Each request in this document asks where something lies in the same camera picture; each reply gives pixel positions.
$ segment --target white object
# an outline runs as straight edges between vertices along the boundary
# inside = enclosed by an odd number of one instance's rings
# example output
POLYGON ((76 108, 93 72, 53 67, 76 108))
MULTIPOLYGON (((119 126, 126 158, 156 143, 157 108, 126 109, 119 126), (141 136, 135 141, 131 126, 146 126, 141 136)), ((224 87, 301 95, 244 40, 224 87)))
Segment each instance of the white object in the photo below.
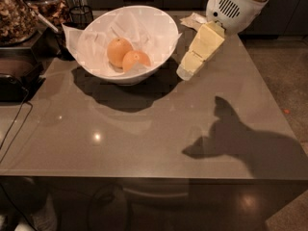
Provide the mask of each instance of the white object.
POLYGON ((171 56, 180 37, 167 13, 148 6, 129 6, 105 13, 81 31, 79 38, 72 35, 80 34, 80 30, 64 26, 64 31, 69 52, 86 71, 119 85, 135 85, 156 72, 171 56), (126 73, 114 68, 107 58, 107 45, 115 37, 127 38, 134 49, 144 51, 151 67, 135 65, 126 73))
POLYGON ((32 214, 32 219, 39 231, 57 231, 58 220, 51 194, 47 195, 44 207, 32 214))
POLYGON ((35 230, 27 223, 19 223, 14 231, 35 231, 35 230))
POLYGON ((209 0, 208 21, 219 22, 227 35, 244 30, 261 12, 269 0, 209 0))
POLYGON ((202 24, 208 22, 206 17, 198 13, 192 13, 188 17, 180 19, 181 24, 190 28, 194 28, 196 31, 202 26, 202 24))
POLYGON ((178 76, 188 81, 215 54, 224 42, 224 30, 214 21, 203 24, 194 37, 189 51, 183 57, 178 76))

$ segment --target glossy table top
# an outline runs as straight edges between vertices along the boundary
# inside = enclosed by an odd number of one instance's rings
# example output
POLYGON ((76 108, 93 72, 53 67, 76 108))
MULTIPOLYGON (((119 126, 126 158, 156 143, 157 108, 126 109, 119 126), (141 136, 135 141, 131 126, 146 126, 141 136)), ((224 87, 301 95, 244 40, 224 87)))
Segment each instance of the glossy table top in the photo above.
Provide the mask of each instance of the glossy table top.
MULTIPOLYGON (((55 59, 0 151, 0 174, 308 180, 308 158, 239 38, 184 82, 175 71, 192 39, 185 30, 173 57, 132 87, 55 59)), ((0 106, 1 140, 18 108, 0 106)))

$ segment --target black cable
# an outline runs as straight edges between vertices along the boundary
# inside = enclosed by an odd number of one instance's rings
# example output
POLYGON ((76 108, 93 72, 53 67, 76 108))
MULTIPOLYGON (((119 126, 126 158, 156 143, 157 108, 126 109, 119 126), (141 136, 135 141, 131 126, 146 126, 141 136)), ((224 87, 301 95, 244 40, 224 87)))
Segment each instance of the black cable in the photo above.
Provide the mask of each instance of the black cable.
POLYGON ((37 228, 31 223, 31 221, 28 220, 28 218, 26 217, 26 215, 18 208, 18 206, 15 205, 15 203, 12 201, 11 197, 9 196, 9 194, 7 193, 6 189, 3 187, 3 185, 0 183, 0 188, 2 189, 4 195, 7 197, 7 199, 9 200, 9 202, 13 205, 13 207, 16 209, 16 211, 22 215, 22 217, 26 220, 26 222, 28 223, 28 225, 33 228, 35 231, 38 231, 37 228))
MULTIPOLYGON (((0 150, 2 149, 2 146, 3 146, 4 142, 5 142, 5 140, 6 140, 7 136, 8 136, 8 134, 10 133, 10 131, 11 131, 13 125, 15 124, 15 122, 16 122, 16 120, 17 120, 17 118, 18 118, 18 116, 19 116, 19 114, 20 114, 20 112, 21 112, 21 108, 22 108, 23 104, 25 103, 25 100, 26 100, 26 99, 28 98, 28 96, 29 96, 29 91, 26 90, 26 89, 24 89, 24 90, 26 91, 26 95, 24 96, 23 100, 22 100, 21 103, 20 103, 20 107, 19 107, 19 109, 18 109, 18 112, 16 113, 16 116, 15 116, 14 119, 13 119, 12 124, 10 125, 10 127, 9 127, 9 129, 7 130, 7 132, 6 132, 5 136, 4 136, 4 138, 3 138, 2 141, 1 141, 0 150)), ((30 111, 28 112, 28 114, 27 114, 26 117, 24 118, 22 124, 20 125, 20 127, 19 127, 19 129, 18 129, 18 131, 17 131, 17 133, 14 135, 13 139, 11 140, 11 142, 10 142, 10 144, 9 144, 9 146, 8 146, 7 151, 4 153, 3 157, 2 157, 1 160, 0 160, 0 164, 2 163, 3 159, 4 159, 5 156, 7 155, 8 151, 9 151, 9 149, 10 149, 12 143, 13 143, 13 141, 15 140, 16 136, 19 134, 19 132, 20 132, 20 130, 21 130, 23 124, 26 122, 26 120, 27 120, 27 118, 28 118, 30 112, 31 112, 32 109, 33 109, 33 105, 32 105, 31 103, 27 102, 27 104, 30 106, 30 111)))
POLYGON ((80 194, 82 196, 85 196, 89 199, 89 203, 88 203, 88 207, 86 210, 86 225, 87 225, 87 230, 91 231, 91 227, 90 227, 90 209, 92 207, 92 204, 95 200, 100 201, 100 203, 102 204, 102 206, 107 206, 108 204, 112 203, 115 199, 116 196, 114 194, 114 190, 115 188, 120 188, 122 189, 122 187, 117 184, 117 183, 107 183, 104 184, 102 186, 100 186, 93 194, 88 194, 85 192, 79 192, 76 190, 72 190, 72 189, 65 189, 65 188, 58 188, 55 187, 51 184, 47 184, 49 189, 54 189, 55 191, 58 192, 68 192, 68 193, 77 193, 80 194))

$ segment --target food container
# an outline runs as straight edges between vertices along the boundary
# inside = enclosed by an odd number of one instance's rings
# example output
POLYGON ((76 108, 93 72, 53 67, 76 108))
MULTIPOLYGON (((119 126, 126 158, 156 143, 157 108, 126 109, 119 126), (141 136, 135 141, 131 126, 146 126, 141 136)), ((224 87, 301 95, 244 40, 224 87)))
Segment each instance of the food container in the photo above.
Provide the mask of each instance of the food container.
POLYGON ((22 0, 0 0, 0 46, 20 43, 37 30, 37 18, 22 0))
POLYGON ((135 85, 159 70, 173 53, 181 34, 167 13, 148 6, 127 6, 96 18, 85 30, 64 27, 66 47, 77 63, 90 74, 122 86, 135 85), (134 65, 124 72, 107 57, 108 43, 126 38, 146 53, 151 66, 134 65))
POLYGON ((69 14, 79 29, 85 29, 93 22, 93 13, 90 6, 73 7, 69 10, 69 14))
POLYGON ((61 27, 62 23, 70 22, 69 6, 66 0, 26 0, 28 5, 39 12, 52 24, 61 27))

